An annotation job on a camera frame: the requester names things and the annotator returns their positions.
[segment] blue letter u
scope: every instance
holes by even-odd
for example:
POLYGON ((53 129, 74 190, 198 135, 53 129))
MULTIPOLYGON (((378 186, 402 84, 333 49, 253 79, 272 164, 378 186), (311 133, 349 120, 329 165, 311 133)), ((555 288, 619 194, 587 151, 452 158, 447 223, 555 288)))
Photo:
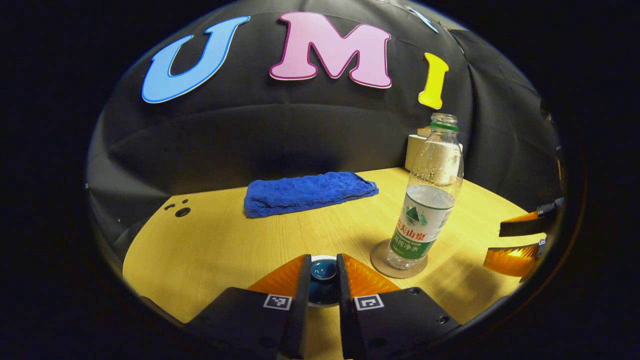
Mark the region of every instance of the blue letter u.
POLYGON ((211 26, 200 61, 190 70, 171 75, 171 64, 180 47, 193 35, 184 37, 160 50, 152 59, 142 84, 142 99, 152 104, 165 102, 185 94, 207 81, 218 71, 227 57, 231 39, 238 25, 249 21, 249 16, 236 17, 211 26))

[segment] bottle label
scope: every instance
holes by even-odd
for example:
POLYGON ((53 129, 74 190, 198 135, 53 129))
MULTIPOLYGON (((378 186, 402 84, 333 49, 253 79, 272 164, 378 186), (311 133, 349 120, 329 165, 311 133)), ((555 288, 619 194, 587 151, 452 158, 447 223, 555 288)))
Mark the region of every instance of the bottle label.
POLYGON ((452 210, 430 208, 405 195, 391 249, 405 259, 420 259, 433 246, 452 210))

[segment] black cloth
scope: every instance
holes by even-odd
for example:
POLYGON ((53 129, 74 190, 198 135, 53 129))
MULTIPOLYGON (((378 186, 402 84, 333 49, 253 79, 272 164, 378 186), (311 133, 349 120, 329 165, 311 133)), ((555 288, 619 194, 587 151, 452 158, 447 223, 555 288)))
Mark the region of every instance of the black cloth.
MULTIPOLYGON (((429 18, 428 9, 411 6, 429 18)), ((428 125, 434 111, 459 119, 467 179, 525 209, 559 197, 556 142, 533 87, 473 34, 432 23, 439 33, 402 2, 246 0, 180 29, 124 74, 98 120, 87 183, 103 235, 115 241, 175 194, 246 186, 256 179, 400 167, 407 136, 428 125), (310 61, 319 69, 314 78, 272 79, 269 68, 280 62, 287 34, 278 18, 293 11, 326 15, 342 36, 359 24, 389 32, 392 87, 352 81, 348 71, 356 57, 332 79, 313 51, 310 61), (194 35, 171 69, 187 71, 200 59, 209 36, 205 29, 244 15, 251 19, 238 27, 211 79, 167 102, 143 101, 141 86, 153 55, 194 35), (429 70, 427 52, 449 66, 439 110, 417 100, 429 70)))

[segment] folded blue towel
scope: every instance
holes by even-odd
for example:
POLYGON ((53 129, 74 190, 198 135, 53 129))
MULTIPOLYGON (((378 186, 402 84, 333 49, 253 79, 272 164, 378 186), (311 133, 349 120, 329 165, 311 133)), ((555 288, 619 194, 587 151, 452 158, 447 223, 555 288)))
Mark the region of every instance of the folded blue towel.
POLYGON ((249 218, 263 218, 341 204, 378 192, 376 183, 352 172, 256 180, 246 190, 244 213, 249 218))

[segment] screw hole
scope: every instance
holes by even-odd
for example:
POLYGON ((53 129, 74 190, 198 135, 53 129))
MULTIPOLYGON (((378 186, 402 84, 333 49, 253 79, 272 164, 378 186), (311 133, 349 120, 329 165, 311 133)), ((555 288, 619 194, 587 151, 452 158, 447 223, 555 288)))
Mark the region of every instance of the screw hole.
POLYGON ((266 336, 261 337, 258 342, 260 343, 260 345, 266 348, 272 348, 276 346, 276 341, 274 339, 267 338, 266 336))
POLYGON ((175 216, 176 216, 176 217, 181 218, 181 217, 183 217, 183 216, 187 215, 187 214, 188 214, 188 213, 190 213, 190 212, 191 212, 191 209, 189 209, 189 208, 182 208, 182 209, 180 209, 180 210, 178 210, 178 211, 176 211, 176 212, 175 212, 175 216))
POLYGON ((381 348, 387 344, 384 338, 375 338, 369 342, 369 348, 381 348))

